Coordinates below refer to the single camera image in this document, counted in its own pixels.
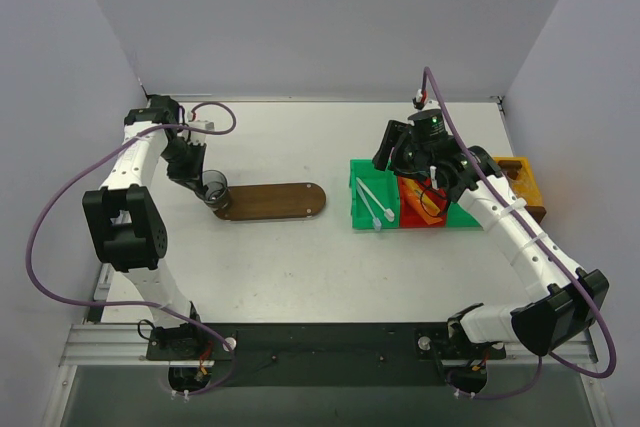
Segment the dark smoked plastic cup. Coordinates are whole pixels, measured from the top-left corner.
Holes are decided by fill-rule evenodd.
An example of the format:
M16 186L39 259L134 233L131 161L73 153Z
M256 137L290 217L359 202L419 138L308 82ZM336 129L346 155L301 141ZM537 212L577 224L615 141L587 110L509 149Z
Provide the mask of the dark smoked plastic cup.
M223 210L230 205L228 180L222 172L206 170L202 174L202 182L204 187L203 200L212 211Z

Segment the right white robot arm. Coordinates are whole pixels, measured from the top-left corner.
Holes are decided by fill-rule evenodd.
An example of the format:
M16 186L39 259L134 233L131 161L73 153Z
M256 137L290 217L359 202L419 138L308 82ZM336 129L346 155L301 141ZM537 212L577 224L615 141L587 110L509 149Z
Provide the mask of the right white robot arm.
M584 270L551 240L496 161L479 146L462 149L440 110L389 121L372 163L401 178L435 181L482 227L524 285L524 306L479 305L457 317L470 343L516 341L546 356L594 324L607 278Z

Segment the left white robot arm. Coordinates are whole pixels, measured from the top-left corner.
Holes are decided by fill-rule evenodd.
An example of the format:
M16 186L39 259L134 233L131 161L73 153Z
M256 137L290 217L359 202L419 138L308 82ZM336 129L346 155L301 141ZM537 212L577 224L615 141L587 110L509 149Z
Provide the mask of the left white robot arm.
M193 303L180 291L164 257L168 234L149 185L160 159L167 176L201 197L206 144L179 133L181 106L153 95L148 106L124 119L124 151L101 187L82 199L91 238L100 261L133 284L145 302L198 320Z

